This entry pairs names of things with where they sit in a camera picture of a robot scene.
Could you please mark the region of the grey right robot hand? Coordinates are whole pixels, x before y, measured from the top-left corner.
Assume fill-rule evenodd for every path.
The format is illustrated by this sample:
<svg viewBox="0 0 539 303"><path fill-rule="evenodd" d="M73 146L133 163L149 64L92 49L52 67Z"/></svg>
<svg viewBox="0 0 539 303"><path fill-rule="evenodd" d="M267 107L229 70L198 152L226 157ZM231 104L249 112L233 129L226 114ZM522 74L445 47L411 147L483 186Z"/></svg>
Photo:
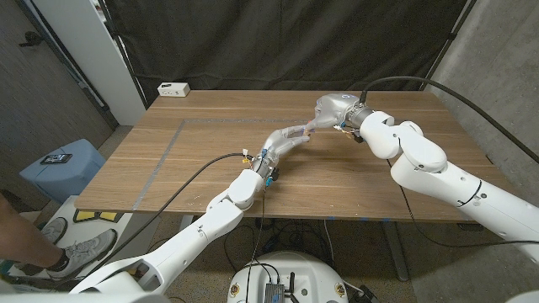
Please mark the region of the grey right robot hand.
<svg viewBox="0 0 539 303"><path fill-rule="evenodd" d="M330 93L317 100L315 118L307 123L305 130L330 128L345 123L360 128L366 117L374 112L352 94Z"/></svg>

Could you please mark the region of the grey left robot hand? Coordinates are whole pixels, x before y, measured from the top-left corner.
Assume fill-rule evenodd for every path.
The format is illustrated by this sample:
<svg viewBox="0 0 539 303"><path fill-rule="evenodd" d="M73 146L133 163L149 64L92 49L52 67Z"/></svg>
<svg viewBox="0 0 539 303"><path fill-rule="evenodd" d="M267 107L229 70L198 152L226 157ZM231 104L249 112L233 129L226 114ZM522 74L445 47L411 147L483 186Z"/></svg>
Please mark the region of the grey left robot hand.
<svg viewBox="0 0 539 303"><path fill-rule="evenodd" d="M261 178L266 178L270 169L277 166L281 156L310 140L309 135L304 135L304 130L304 125L296 125L273 131L254 159L253 170Z"/></svg>

